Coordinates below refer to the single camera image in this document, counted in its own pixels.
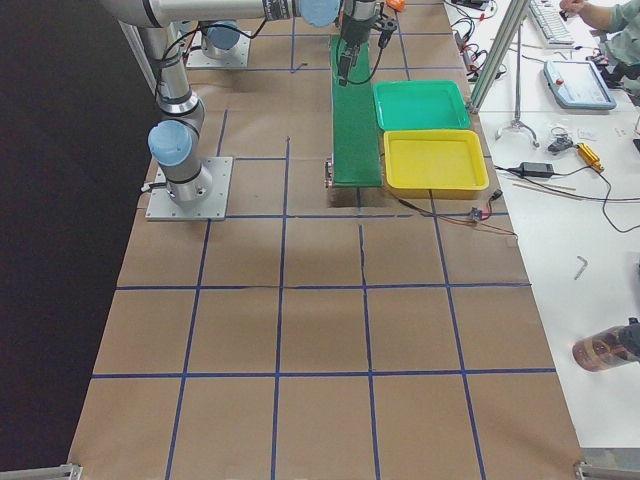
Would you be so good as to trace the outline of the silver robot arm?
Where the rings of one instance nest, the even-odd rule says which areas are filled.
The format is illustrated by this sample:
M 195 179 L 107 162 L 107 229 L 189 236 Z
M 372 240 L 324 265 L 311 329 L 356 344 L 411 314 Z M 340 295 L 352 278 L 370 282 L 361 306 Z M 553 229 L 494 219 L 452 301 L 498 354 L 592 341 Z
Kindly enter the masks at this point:
M 204 42 L 226 30 L 241 36 L 236 22 L 264 22 L 301 17 L 314 27 L 338 22 L 338 81 L 350 84 L 349 74 L 371 31 L 380 32 L 386 47 L 397 23 L 381 1 L 105 1 L 103 7 L 118 21 L 135 29 L 141 39 L 145 65 L 153 74 L 151 87 L 161 122 L 148 135 L 148 146 L 166 179 L 170 202 L 178 207 L 200 206 L 213 191 L 214 175 L 196 149 L 205 107 L 192 90 L 182 59 L 183 40 L 172 25 L 194 22 Z
M 242 41 L 251 39 L 249 32 L 239 28 L 235 20 L 200 22 L 200 43 L 192 42 L 191 51 L 201 51 L 207 58 L 222 60 L 229 56 Z

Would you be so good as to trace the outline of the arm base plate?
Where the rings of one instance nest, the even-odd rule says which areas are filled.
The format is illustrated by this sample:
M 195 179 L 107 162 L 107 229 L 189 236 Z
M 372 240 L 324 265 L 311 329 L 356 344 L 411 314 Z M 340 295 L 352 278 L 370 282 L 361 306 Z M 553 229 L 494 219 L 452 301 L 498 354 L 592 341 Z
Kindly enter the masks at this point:
M 241 37 L 231 49 L 214 47 L 198 34 L 191 43 L 186 67 L 199 70 L 246 69 L 249 61 L 250 40 Z
M 145 217 L 150 221 L 222 221 L 226 218 L 233 157 L 201 157 L 199 175 L 188 183 L 169 182 L 157 167 Z

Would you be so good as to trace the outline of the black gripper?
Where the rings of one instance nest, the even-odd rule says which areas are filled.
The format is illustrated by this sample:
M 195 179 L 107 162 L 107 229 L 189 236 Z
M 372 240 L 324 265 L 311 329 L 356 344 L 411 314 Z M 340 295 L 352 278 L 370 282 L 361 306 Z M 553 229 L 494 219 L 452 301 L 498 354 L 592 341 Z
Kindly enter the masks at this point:
M 341 23 L 341 40 L 345 47 L 337 63 L 337 79 L 340 86 L 349 83 L 348 76 L 351 70 L 352 58 L 350 55 L 357 55 L 361 46 L 369 40 L 371 30 L 380 33 L 378 48 L 383 50 L 387 47 L 391 36 L 397 30 L 398 24 L 381 10 L 374 10 L 372 13 L 344 13 Z

